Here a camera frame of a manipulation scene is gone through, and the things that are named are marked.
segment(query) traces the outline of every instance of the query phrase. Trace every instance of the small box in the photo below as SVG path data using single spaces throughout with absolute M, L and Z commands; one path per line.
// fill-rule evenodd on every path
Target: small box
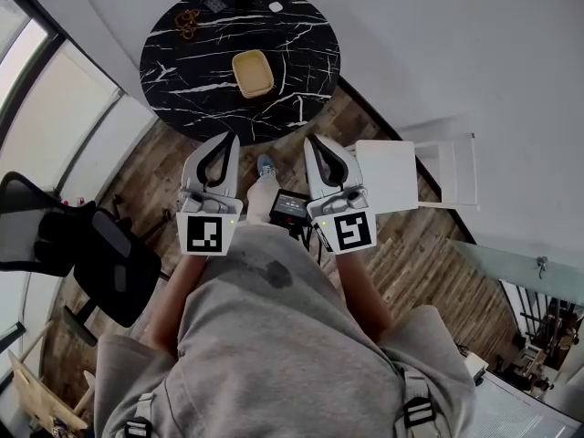
M 227 8 L 227 5 L 223 0 L 205 0 L 203 5 L 209 8 L 215 15 L 221 13 Z
M 263 96 L 274 87 L 274 75 L 260 50 L 237 54 L 232 62 L 237 85 L 245 98 Z

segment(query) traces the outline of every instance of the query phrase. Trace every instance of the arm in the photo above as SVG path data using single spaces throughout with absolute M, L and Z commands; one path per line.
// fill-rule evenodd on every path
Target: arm
M 391 328 L 391 316 L 363 261 L 356 252 L 337 255 L 337 268 L 350 314 L 373 342 L 379 342 Z
M 186 298 L 199 285 L 206 256 L 183 256 L 152 312 L 146 345 L 177 357 L 177 337 Z

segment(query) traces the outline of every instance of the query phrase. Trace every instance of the sneaker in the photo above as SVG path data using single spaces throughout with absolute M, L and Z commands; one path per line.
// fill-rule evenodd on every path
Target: sneaker
M 274 177 L 276 177 L 276 167 L 274 167 L 274 163 L 267 154 L 261 154 L 258 156 L 257 173 L 259 173 L 260 177 L 263 177 L 268 173 L 271 173 Z

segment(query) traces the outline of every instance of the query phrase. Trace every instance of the small display screen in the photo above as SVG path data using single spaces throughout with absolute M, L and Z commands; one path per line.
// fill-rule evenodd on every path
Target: small display screen
M 307 207 L 305 201 L 302 198 L 286 196 L 282 193 L 277 197 L 274 211 L 294 215 L 297 217 L 306 217 L 307 215 Z

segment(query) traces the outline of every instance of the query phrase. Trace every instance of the yellow tray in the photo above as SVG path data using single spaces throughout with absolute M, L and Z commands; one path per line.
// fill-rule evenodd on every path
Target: yellow tray
M 274 87 L 274 75 L 260 50 L 237 54 L 233 61 L 235 79 L 245 98 L 262 96 Z

